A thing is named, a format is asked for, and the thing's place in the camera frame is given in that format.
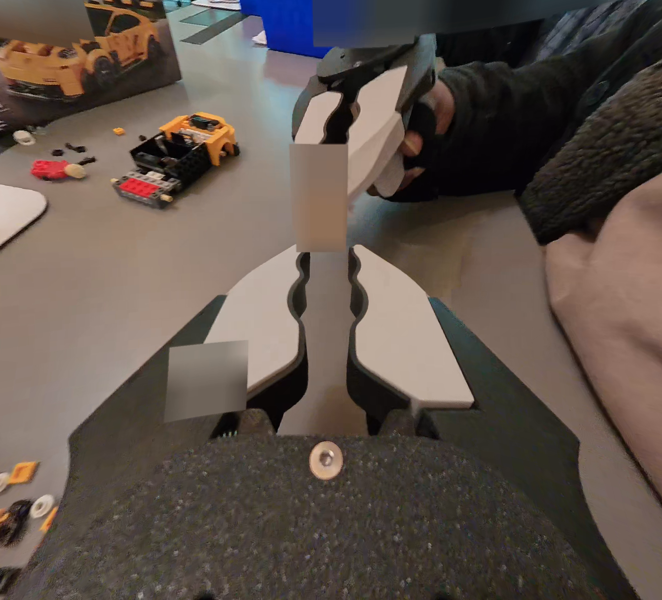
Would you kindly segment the beige shirt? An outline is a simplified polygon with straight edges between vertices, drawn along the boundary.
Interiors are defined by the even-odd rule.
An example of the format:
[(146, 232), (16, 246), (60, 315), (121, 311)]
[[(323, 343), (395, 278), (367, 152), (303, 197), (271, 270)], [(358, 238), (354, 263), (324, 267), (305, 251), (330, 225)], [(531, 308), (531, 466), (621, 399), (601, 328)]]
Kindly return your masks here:
[(611, 422), (661, 493), (661, 177), (595, 232), (544, 251), (551, 309)]

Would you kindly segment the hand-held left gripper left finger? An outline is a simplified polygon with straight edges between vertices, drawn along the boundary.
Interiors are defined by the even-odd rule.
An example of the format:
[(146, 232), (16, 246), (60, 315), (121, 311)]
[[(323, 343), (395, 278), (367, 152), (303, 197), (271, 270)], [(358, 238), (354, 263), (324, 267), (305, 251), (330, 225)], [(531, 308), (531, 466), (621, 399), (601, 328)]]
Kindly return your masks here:
[(204, 340), (248, 343), (247, 397), (285, 377), (301, 359), (301, 318), (293, 302), (302, 279), (301, 257), (296, 247), (289, 247), (237, 282)]

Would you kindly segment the person's right hand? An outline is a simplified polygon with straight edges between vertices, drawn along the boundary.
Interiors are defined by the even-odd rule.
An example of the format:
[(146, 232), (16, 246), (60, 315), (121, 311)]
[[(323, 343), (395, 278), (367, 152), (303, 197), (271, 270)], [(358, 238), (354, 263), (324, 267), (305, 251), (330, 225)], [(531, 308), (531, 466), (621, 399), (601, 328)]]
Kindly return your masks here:
[(437, 81), (432, 89), (411, 110), (409, 125), (399, 147), (404, 175), (398, 190), (409, 186), (425, 172), (433, 169), (447, 142), (455, 114), (455, 100), (449, 87)]

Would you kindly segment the white oval tray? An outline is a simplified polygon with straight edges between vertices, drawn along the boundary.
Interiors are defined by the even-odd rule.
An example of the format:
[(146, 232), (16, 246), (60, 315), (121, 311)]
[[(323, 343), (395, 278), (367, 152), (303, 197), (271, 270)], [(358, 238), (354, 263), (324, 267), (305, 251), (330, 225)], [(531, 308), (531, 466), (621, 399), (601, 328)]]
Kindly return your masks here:
[(35, 190), (1, 185), (1, 248), (45, 214), (48, 200)]

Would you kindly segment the person's right forearm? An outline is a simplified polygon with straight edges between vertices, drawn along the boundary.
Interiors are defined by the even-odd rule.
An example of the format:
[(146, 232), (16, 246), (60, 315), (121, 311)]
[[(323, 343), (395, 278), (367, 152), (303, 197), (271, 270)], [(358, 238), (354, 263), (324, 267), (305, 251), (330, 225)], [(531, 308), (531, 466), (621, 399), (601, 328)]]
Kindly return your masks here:
[(434, 194), (522, 191), (588, 116), (660, 59), (661, 0), (647, 0), (563, 56), (517, 69), (481, 62), (444, 69), (455, 112)]

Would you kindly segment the dark fleece jacket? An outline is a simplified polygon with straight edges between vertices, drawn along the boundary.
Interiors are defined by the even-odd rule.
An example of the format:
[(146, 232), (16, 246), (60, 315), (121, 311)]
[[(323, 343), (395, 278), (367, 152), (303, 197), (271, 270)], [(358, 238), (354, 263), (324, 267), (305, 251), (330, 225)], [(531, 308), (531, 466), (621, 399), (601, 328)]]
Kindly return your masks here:
[(586, 118), (519, 197), (539, 245), (604, 217), (661, 173), (661, 61), (639, 71)]

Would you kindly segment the partly built lego car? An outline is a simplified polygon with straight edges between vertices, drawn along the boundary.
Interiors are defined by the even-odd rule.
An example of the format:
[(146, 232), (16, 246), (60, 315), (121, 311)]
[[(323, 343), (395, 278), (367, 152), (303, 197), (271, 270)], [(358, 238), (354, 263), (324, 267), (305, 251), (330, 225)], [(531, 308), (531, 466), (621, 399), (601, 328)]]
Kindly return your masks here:
[(194, 113), (161, 125), (130, 150), (133, 167), (111, 181), (121, 198), (165, 209), (226, 157), (240, 153), (234, 127), (220, 116)]

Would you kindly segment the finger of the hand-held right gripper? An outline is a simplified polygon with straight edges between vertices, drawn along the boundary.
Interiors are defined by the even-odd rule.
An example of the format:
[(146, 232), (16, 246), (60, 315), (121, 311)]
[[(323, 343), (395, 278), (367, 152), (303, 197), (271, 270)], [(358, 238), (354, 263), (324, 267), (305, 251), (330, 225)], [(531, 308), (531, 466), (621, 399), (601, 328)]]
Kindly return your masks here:
[(322, 144), (326, 137), (327, 122), (342, 102), (340, 92), (323, 92), (310, 100), (304, 112), (294, 143), (303, 145)]
[(404, 179), (405, 130), (396, 105), (406, 74), (406, 66), (386, 70), (358, 92), (358, 115), (348, 132), (348, 203), (370, 186), (389, 198)]

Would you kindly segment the cluster of small lego parts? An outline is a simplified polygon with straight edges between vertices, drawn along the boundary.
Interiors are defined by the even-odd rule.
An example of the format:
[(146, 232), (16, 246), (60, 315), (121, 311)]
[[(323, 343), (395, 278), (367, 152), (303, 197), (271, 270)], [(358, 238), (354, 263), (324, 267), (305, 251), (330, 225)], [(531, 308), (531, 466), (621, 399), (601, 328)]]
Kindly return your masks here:
[[(1, 492), (15, 486), (27, 485), (34, 480), (39, 462), (17, 463), (11, 472), (1, 472)], [(46, 532), (54, 519), (58, 506), (54, 496), (46, 494), (37, 499), (17, 499), (1, 509), (1, 548), (11, 548), (23, 538), (29, 521), (42, 520), (41, 532)]]

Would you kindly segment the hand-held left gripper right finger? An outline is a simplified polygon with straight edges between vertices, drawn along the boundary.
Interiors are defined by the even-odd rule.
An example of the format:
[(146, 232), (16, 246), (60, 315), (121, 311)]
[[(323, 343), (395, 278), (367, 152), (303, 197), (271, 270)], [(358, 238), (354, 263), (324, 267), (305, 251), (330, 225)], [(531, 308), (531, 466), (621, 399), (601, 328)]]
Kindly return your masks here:
[(431, 301), (373, 251), (351, 248), (352, 362), (411, 409), (469, 409), (475, 398)]

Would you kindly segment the red lego minifigure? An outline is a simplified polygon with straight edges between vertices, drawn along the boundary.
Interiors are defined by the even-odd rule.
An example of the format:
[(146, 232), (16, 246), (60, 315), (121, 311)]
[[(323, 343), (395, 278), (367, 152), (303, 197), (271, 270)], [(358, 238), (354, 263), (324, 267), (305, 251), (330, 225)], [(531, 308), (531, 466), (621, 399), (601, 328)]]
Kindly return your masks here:
[(67, 160), (36, 160), (32, 164), (30, 174), (47, 182), (82, 180), (87, 177), (86, 169), (82, 165)]

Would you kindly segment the lego car box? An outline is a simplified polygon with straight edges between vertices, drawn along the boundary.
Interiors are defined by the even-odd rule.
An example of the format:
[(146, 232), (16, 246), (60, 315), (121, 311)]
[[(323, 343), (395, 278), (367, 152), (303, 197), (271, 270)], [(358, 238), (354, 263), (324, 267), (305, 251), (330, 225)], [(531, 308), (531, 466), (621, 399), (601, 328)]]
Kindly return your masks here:
[(1, 0), (1, 133), (181, 79), (163, 0)]

